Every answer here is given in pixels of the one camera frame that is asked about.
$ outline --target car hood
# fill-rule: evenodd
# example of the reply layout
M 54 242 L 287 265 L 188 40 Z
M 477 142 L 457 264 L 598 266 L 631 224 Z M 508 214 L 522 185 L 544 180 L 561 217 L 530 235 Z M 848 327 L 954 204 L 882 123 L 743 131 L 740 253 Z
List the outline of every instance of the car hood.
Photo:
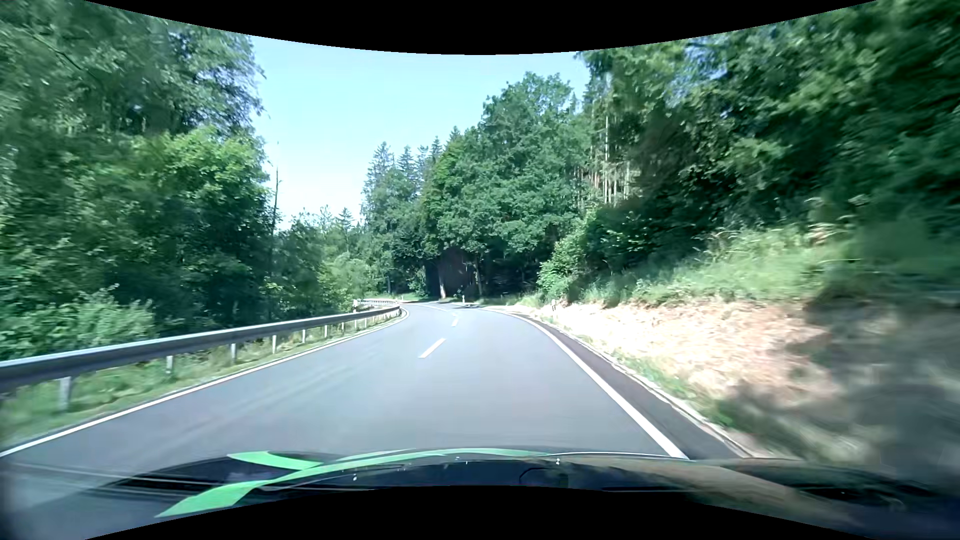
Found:
M 50 507 L 42 513 L 81 513 L 91 498 L 98 500 L 98 508 L 106 499 L 117 502 L 118 516 L 132 520 L 124 525 L 128 528 L 302 495 L 428 485 L 683 494 L 686 501 L 867 536 L 878 524 L 888 532 L 910 532 L 911 537 L 928 529 L 960 530 L 955 497 L 873 472 L 790 459 L 688 460 L 559 448 L 242 452 L 107 482 L 72 501 L 55 503 L 59 510 Z M 119 504 L 147 500 L 120 510 Z

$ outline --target road marking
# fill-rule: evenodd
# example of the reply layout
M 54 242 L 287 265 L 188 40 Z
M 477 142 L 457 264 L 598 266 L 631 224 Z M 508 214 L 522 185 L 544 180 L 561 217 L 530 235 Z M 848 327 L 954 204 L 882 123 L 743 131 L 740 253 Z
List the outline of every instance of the road marking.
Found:
M 651 424 L 650 421 L 647 420 L 645 416 L 640 414 L 640 411 L 636 410 L 636 408 L 634 408 L 633 405 L 630 405 L 630 402 L 623 399 L 623 396 L 618 394 L 617 391 L 614 390 L 612 386 L 607 384 L 605 380 L 601 379 L 600 376 L 597 375 L 596 372 L 594 372 L 592 369 L 590 369 L 590 367 L 586 363 L 584 363 L 578 356 L 576 356 L 573 353 L 573 351 L 570 351 L 570 349 L 567 348 L 566 345 L 561 343 L 561 341 L 557 339 L 556 335 L 550 333 L 549 331 L 547 331 L 537 323 L 524 319 L 523 317 L 519 317 L 512 313 L 507 313 L 506 311 L 496 311 L 496 313 L 503 313 L 504 315 L 510 315 L 515 319 L 519 319 L 525 323 L 533 325 L 537 330 L 545 333 L 546 336 L 549 337 L 551 340 L 553 340 L 553 342 L 557 345 L 557 347 L 560 347 L 561 351 L 565 352 L 566 355 L 570 357 L 570 359 L 576 362 L 576 364 L 580 366 L 580 369 L 584 370 L 587 373 L 587 375 L 589 375 L 589 377 L 593 379 L 593 381 L 596 382 L 597 385 L 600 386 L 600 388 L 603 389 L 604 392 L 607 392 L 607 395 L 610 396 L 616 402 L 617 405 L 620 405 L 620 408 L 622 408 L 624 412 L 629 414 L 630 417 L 634 419 L 634 422 L 636 422 L 644 431 L 646 431 L 647 434 L 650 435 L 650 437 L 654 441 L 656 441 L 657 444 L 659 444 L 660 447 L 663 448 L 665 452 L 667 452 L 669 455 L 673 457 L 689 459 L 689 457 L 687 457 L 686 454 L 683 453 L 683 451 L 677 448 L 677 445 L 673 444 L 673 442 L 670 439 L 666 438 L 666 435 L 660 432 L 660 430 L 658 430 L 656 426 Z
M 437 347 L 440 347 L 440 344 L 443 343 L 443 342 L 445 342 L 445 341 L 446 341 L 446 338 L 445 338 L 445 337 L 441 337 L 440 339 L 437 340 L 436 343 L 434 343 L 433 345 L 431 345 L 429 349 L 427 349 L 426 351 L 424 351 L 423 354 L 420 355 L 420 357 L 421 357 L 421 358 L 426 358 L 426 357 L 428 357 L 428 356 L 430 355 L 430 353 L 433 353 L 434 351 L 436 351 L 436 350 L 437 350 Z
M 15 446 L 15 447 L 13 447 L 13 448 L 11 448 L 11 449 L 8 449 L 8 450 L 5 450 L 5 451 L 3 451 L 3 452 L 0 452 L 0 457 L 6 457 L 7 455 L 14 454 L 14 453 L 16 453 L 16 452 L 20 452 L 21 450 L 27 450 L 28 448 L 34 447 L 34 446 L 36 446 L 36 445 L 43 444 L 43 443 L 45 443 L 45 442 L 49 442 L 49 441 L 52 441 L 52 440 L 54 440 L 54 439 L 59 439 L 59 438 L 65 436 L 65 435 L 69 435 L 70 433 L 76 433 L 76 432 L 79 431 L 79 430 L 85 430 L 85 429 L 87 429 L 87 428 L 92 428 L 93 426 L 96 426 L 97 424 L 103 424 L 103 423 L 106 422 L 107 420 L 113 420 L 114 418 L 119 418 L 119 417 L 121 417 L 121 416 L 125 416 L 125 415 L 127 415 L 127 414 L 132 413 L 132 412 L 136 412 L 136 411 L 138 411 L 138 410 L 147 408 L 148 406 L 159 405 L 159 404 L 162 404 L 163 402 L 168 402 L 168 401 L 170 401 L 170 400 L 172 400 L 172 399 L 174 399 L 174 398 L 178 398 L 178 397 L 180 397 L 180 396 L 185 396 L 185 395 L 187 395 L 187 394 L 191 394 L 191 393 L 193 393 L 193 392 L 197 392 L 197 391 L 203 390 L 204 388 L 209 388 L 210 386 L 213 386 L 214 384 L 220 384 L 221 382 L 227 382 L 228 380 L 233 380 L 233 379 L 236 379 L 236 378 L 238 378 L 238 377 L 242 377 L 242 376 L 244 376 L 244 375 L 253 373 L 254 371 L 260 371 L 261 369 L 267 369 L 267 368 L 270 367 L 270 366 L 275 366 L 275 365 L 277 365 L 277 364 L 279 364 L 279 363 L 283 363 L 283 362 L 286 362 L 286 361 L 288 361 L 288 360 L 292 360 L 292 359 L 294 359 L 294 358 L 299 358 L 299 357 L 304 356 L 304 355 L 309 355 L 309 354 L 311 354 L 311 353 L 316 353 L 317 351 L 319 351 L 319 350 L 321 350 L 321 349 L 326 349 L 327 347 L 333 347 L 334 345 L 339 345 L 339 344 L 341 344 L 341 343 L 343 343 L 343 342 L 345 342 L 345 341 L 350 341 L 351 339 L 356 339 L 357 337 L 362 337 L 362 336 L 367 335 L 368 333 L 371 333 L 371 332 L 373 332 L 373 331 L 378 331 L 378 330 L 383 330 L 383 329 L 385 329 L 385 328 L 389 328 L 389 327 L 393 326 L 394 324 L 396 324 L 396 323 L 398 323 L 398 322 L 400 322 L 400 321 L 406 320 L 407 316 L 410 314 L 410 312 L 407 311 L 407 310 L 404 309 L 404 308 L 401 308 L 400 311 L 402 311 L 402 312 L 404 313 L 404 315 L 403 315 L 402 317 L 396 319 L 396 320 L 395 320 L 394 322 L 392 322 L 392 323 L 387 323 L 386 325 L 377 326 L 377 327 L 374 327 L 374 328 L 369 329 L 369 330 L 367 330 L 367 331 L 362 331 L 362 332 L 360 332 L 360 333 L 357 333 L 356 335 L 352 335 L 352 336 L 350 336 L 350 337 L 345 337 L 345 338 L 342 338 L 342 339 L 338 339 L 337 341 L 334 341 L 334 342 L 332 342 L 332 343 L 327 343 L 327 344 L 325 344 L 325 345 L 321 345 L 320 347 L 315 347 L 315 348 L 313 348 L 313 349 L 310 349 L 309 351 L 303 351 L 302 353 L 297 353 L 297 354 L 295 354 L 295 355 L 293 355 L 293 356 L 287 356 L 286 358 L 279 358 L 279 359 L 274 360 L 274 361 L 272 361 L 272 362 L 269 362 L 269 363 L 266 363 L 266 364 L 263 364 L 263 365 L 260 365 L 260 366 L 252 367 L 252 368 L 250 368 L 250 369 L 248 369 L 248 370 L 244 370 L 244 371 L 241 371 L 241 372 L 238 372 L 238 373 L 234 373 L 233 375 L 227 375 L 226 377 L 223 377 L 223 378 L 217 379 L 217 380 L 212 380 L 212 381 L 210 381 L 210 382 L 206 382 L 206 383 L 204 383 L 204 384 L 201 384 L 200 386 L 194 386 L 193 388 L 187 388 L 186 390 L 181 390 L 180 392 L 177 392 L 176 394 L 171 394 L 171 395 L 169 395 L 169 396 L 164 396 L 164 397 L 162 397 L 162 398 L 159 398 L 159 399 L 157 399 L 157 400 L 153 400 L 153 401 L 151 401 L 151 402 L 148 402 L 148 403 L 145 403 L 145 404 L 142 404 L 142 405 L 137 405 L 137 406 L 135 406 L 135 407 L 131 407 L 131 408 L 128 408 L 128 409 L 126 409 L 126 410 L 121 410 L 121 411 L 119 411 L 119 412 L 114 412 L 113 414 L 110 414 L 109 416 L 105 416 L 105 417 L 103 417 L 103 418 L 98 418 L 98 419 L 96 419 L 96 420 L 87 422 L 86 424 L 80 424 L 79 426 L 74 426 L 73 428 L 70 428 L 69 430 L 58 431 L 58 432 L 56 432 L 56 433 L 52 433 L 52 434 L 50 434 L 50 435 L 46 435 L 46 436 L 44 436 L 44 437 L 40 437 L 40 438 L 38 438 L 38 439 L 36 439 L 36 440 L 30 441 L 30 442 L 27 442 L 27 443 L 23 443 L 23 444 L 21 444 L 21 445 L 19 445 L 19 446 Z

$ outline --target black border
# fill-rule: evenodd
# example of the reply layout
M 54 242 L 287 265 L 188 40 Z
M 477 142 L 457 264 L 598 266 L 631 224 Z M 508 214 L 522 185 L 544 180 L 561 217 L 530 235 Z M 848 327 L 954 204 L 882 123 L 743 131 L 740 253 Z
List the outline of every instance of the black border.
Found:
M 197 537 L 313 538 L 346 536 L 568 537 L 627 536 L 719 538 L 860 538 L 770 515 L 699 503 L 657 503 L 657 497 L 529 486 L 387 488 L 335 496 L 315 495 L 217 510 L 100 536 L 104 539 Z
M 250 36 L 403 53 L 515 55 L 658 43 L 742 30 L 870 2 L 662 2 L 538 5 L 326 2 L 95 2 Z

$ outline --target green stripe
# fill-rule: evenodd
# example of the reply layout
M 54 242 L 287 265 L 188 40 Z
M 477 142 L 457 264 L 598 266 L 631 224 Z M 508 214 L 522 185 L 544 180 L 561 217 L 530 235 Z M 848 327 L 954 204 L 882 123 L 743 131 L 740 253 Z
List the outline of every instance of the green stripe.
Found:
M 283 457 L 282 455 L 273 455 L 269 452 L 241 452 L 240 454 L 227 454 L 227 457 L 256 463 L 257 465 L 267 465 L 280 469 L 293 469 L 300 471 L 321 465 L 320 461 L 307 461 L 306 459 L 294 459 L 293 457 Z
M 380 452 L 370 452 L 368 454 L 357 454 L 357 455 L 348 455 L 347 457 L 341 457 L 337 461 L 352 461 L 353 459 L 363 459 L 364 457 L 374 457 L 375 455 L 384 455 L 384 454 L 396 454 L 397 452 L 407 452 L 413 450 L 412 448 L 405 448 L 403 450 L 381 450 Z
M 424 452 L 412 452 L 409 454 L 382 455 L 380 457 L 354 459 L 352 461 L 331 463 L 329 465 L 319 465 L 309 469 L 302 469 L 288 475 L 284 475 L 278 479 L 243 481 L 214 487 L 204 491 L 203 493 L 194 495 L 192 497 L 187 497 L 186 499 L 174 504 L 156 516 L 158 518 L 165 518 L 179 514 L 190 514 L 193 512 L 215 510 L 217 508 L 227 508 L 239 503 L 241 499 L 246 497 L 248 493 L 257 487 L 271 483 L 282 483 L 295 479 L 305 479 L 312 476 L 324 475 L 326 473 L 335 473 L 338 471 L 351 469 L 353 467 L 368 467 L 371 465 L 382 465 L 384 463 L 405 461 L 407 459 L 419 459 L 421 457 L 444 456 L 452 454 L 487 454 L 514 457 L 547 455 L 546 453 L 529 452 L 525 450 L 504 450 L 497 448 L 455 448 L 449 450 L 430 450 Z

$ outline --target road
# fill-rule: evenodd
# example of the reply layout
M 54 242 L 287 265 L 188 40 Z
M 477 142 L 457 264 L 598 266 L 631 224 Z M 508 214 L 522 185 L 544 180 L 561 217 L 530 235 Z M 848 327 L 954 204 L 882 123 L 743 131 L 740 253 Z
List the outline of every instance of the road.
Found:
M 262 450 L 544 446 L 733 455 L 569 338 L 562 347 L 558 334 L 488 309 L 404 308 L 408 316 L 386 328 L 0 459 L 132 475 Z M 81 487 L 8 483 L 15 507 Z

